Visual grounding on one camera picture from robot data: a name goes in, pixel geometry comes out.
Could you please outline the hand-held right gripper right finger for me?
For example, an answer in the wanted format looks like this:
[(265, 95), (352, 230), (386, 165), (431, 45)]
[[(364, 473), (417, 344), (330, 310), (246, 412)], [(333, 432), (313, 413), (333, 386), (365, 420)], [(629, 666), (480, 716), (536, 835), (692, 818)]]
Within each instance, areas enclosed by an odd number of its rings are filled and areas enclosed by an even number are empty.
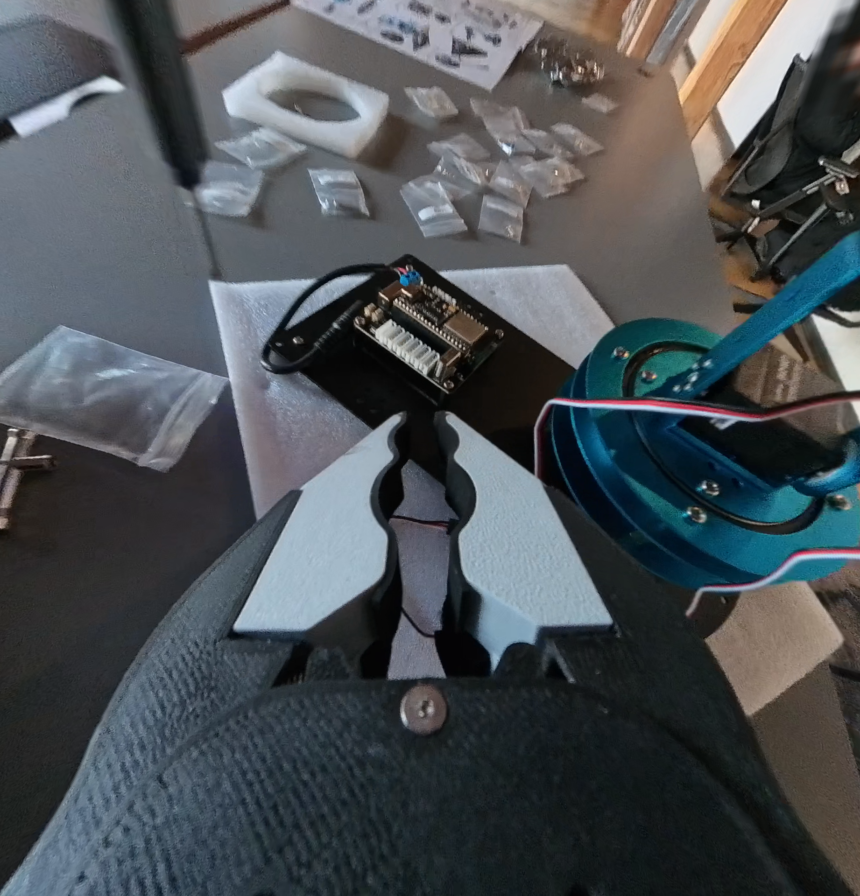
[(515, 645), (610, 634), (613, 618), (547, 487), (450, 411), (436, 414), (456, 513), (449, 612), (494, 671)]

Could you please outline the black screwdriver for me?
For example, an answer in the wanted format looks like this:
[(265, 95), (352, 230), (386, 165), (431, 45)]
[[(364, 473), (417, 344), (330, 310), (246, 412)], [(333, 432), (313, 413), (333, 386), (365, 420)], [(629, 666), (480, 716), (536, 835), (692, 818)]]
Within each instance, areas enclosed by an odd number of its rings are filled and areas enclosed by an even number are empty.
[(212, 280), (221, 269), (197, 189), (208, 160), (200, 116), (168, 2), (116, 3), (131, 60), (163, 158), (190, 201), (208, 255)]

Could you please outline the blue toy robot arm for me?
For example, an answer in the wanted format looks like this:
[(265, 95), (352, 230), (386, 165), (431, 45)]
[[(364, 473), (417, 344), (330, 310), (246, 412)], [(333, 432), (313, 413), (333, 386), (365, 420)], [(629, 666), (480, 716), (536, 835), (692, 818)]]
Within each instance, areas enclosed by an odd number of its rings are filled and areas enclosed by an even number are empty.
[(536, 422), (536, 475), (654, 574), (704, 597), (860, 562), (860, 391), (772, 342), (860, 286), (860, 230), (726, 337), (640, 319), (605, 336)]

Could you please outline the grey desk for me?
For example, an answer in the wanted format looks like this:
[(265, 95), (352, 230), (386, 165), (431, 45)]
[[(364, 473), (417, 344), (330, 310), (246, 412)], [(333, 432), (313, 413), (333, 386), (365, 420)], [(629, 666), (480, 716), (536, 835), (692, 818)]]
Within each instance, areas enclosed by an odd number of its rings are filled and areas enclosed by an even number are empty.
[[(496, 99), (535, 126), (566, 120), (605, 145), (569, 196), (528, 215), (522, 245), (470, 232), (424, 239), (401, 184), (431, 164), (434, 136), (403, 89), (479, 95), (402, 53), (288, 8), (189, 59), (210, 140), (230, 131), (221, 98), (282, 50), (386, 92), (390, 117), (356, 165), (369, 220), (325, 218), (303, 166), (250, 218), (209, 216), (232, 281), (316, 277), (413, 252), (439, 270), (568, 264), (614, 322), (674, 317), (734, 327), (705, 200), (669, 72), (642, 73), (603, 47), (609, 115), (519, 65)], [(209, 263), (189, 208), (129, 87), (63, 122), (0, 144), (0, 371), (58, 325), (224, 375)], [(167, 473), (43, 440), (54, 472), (25, 478), (0, 539), (0, 889), (77, 771), (126, 669), (185, 590), (253, 523), (226, 392)]]

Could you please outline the white foam sheet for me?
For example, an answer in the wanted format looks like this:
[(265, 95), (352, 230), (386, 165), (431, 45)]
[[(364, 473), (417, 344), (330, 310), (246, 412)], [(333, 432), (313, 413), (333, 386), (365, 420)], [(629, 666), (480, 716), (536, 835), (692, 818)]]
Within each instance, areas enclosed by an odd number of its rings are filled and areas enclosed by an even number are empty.
[[(614, 327), (563, 264), (444, 276), (571, 367)], [(209, 283), (258, 518), (371, 428), (303, 376), (274, 378), (261, 367), (263, 343), (307, 283)], [(743, 595), (706, 644), (751, 716), (832, 659), (844, 639), (813, 589), (792, 582)]]

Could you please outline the white foam block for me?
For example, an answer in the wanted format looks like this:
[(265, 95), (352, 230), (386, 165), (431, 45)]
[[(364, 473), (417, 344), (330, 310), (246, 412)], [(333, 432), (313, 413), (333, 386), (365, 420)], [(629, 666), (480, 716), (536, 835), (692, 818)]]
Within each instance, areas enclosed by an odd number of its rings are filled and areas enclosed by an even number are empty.
[[(281, 91), (306, 91), (349, 106), (348, 120), (310, 118), (279, 106), (272, 98)], [(227, 114), (266, 127), (293, 140), (356, 159), (385, 122), (388, 95), (366, 84), (300, 59), (276, 52), (228, 85), (222, 93)]]

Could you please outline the black circuit board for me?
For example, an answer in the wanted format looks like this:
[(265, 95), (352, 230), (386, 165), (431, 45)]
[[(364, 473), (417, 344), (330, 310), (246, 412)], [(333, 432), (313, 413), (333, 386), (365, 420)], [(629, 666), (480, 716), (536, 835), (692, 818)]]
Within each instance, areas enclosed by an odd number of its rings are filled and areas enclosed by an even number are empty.
[(398, 263), (381, 275), (353, 321), (357, 345), (436, 407), (462, 390), (502, 347), (505, 332), (436, 274)]

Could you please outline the large clear zip bag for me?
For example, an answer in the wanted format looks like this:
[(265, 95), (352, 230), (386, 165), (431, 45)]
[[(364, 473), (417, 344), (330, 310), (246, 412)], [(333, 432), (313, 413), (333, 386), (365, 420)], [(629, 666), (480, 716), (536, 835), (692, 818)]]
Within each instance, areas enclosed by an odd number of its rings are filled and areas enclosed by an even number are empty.
[(166, 472), (228, 384), (58, 326), (0, 372), (0, 424)]

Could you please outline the metal cross wrench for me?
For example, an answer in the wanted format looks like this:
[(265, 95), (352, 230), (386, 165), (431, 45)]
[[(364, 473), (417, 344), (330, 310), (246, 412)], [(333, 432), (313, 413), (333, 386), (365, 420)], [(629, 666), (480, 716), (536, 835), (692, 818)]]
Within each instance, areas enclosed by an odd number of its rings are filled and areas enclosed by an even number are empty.
[(16, 427), (7, 429), (0, 449), (0, 536), (10, 530), (12, 509), (23, 477), (31, 473), (49, 473), (57, 462), (52, 454), (35, 454), (37, 434)]

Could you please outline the pile of small clear bags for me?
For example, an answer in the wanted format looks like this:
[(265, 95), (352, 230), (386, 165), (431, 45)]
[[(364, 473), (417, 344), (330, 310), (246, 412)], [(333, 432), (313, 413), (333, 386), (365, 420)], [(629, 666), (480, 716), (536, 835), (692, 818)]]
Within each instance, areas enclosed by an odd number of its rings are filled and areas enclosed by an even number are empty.
[[(426, 238), (466, 232), (456, 204), (482, 196), (479, 230), (519, 243), (530, 196), (568, 193), (585, 178), (580, 162), (604, 147), (568, 122), (534, 128), (517, 106), (483, 98), (470, 99), (470, 106), (500, 157), (470, 133), (432, 140), (426, 151), (436, 159), (434, 170), (403, 183), (399, 194)], [(266, 172), (286, 169), (309, 151), (304, 138), (281, 133), (277, 126), (254, 126), (214, 146), (234, 160), (215, 162), (208, 172), (208, 210), (225, 216), (248, 215)]]

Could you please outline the printed paper sheet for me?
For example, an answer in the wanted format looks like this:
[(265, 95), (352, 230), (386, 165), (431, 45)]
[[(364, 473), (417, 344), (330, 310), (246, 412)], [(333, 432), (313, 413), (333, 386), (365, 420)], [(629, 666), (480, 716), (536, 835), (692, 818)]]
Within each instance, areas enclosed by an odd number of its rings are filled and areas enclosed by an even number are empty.
[(494, 1), (291, 1), (290, 5), (491, 91), (544, 21)]

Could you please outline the black office chair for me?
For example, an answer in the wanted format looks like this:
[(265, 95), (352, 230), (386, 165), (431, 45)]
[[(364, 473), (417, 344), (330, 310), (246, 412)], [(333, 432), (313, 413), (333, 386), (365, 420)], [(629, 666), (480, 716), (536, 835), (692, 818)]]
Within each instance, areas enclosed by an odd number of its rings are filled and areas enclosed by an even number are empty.
[[(805, 161), (815, 161), (818, 155), (837, 156), (860, 173), (860, 41), (839, 51), (832, 62), (800, 56), (793, 59), (772, 106), (738, 151), (738, 163), (727, 180), (750, 152), (770, 153), (783, 161), (792, 159), (795, 170)], [(712, 212), (716, 218), (735, 223), (741, 214), (719, 198), (725, 185), (712, 200)], [(832, 231), (820, 229), (812, 239), (792, 247), (790, 253), (768, 257), (766, 264), (747, 243), (739, 243), (753, 254), (752, 279), (791, 280), (859, 229), (860, 175), (850, 188), (850, 208), (854, 218), (848, 227), (841, 228), (839, 221), (829, 218)]]

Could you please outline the pile of metal parts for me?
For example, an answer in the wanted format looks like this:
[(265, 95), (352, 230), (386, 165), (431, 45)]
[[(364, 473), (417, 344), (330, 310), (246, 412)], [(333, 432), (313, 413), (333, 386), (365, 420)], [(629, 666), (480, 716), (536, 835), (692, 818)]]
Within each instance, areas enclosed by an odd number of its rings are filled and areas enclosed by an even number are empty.
[(604, 78), (602, 63), (568, 40), (543, 37), (534, 40), (529, 50), (538, 71), (556, 87), (579, 89), (599, 84)]

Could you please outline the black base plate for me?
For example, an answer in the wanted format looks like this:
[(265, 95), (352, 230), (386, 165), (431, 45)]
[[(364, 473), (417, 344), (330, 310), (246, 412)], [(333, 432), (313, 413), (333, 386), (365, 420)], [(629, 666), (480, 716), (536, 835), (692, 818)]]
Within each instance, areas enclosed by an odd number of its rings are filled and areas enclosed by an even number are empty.
[[(486, 322), (505, 332), (501, 348), (442, 407), (392, 375), (357, 345), (353, 321), (372, 300), (381, 275), (398, 263), (436, 274), (471, 297)], [(357, 419), (379, 427), (396, 413), (407, 416), (410, 459), (438, 480), (444, 461), (436, 440), (435, 417), (450, 411), (506, 454), (532, 467), (532, 429), (544, 400), (572, 373), (570, 366), (517, 326), (470, 296), (444, 275), (410, 254), (391, 263), (348, 265), (319, 278), (292, 303), (261, 349), (260, 362), (277, 377), (304, 375)]]

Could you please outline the wooden shelf frame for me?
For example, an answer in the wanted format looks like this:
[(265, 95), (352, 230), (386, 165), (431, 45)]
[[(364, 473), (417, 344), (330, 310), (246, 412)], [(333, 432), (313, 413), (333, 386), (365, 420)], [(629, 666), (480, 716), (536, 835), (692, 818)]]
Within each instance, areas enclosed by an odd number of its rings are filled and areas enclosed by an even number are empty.
[[(785, 5), (785, 1), (737, 1), (728, 6), (678, 91), (690, 140), (711, 117)], [(630, 2), (622, 18), (619, 52), (648, 65), (666, 65), (705, 6), (707, 2)]]

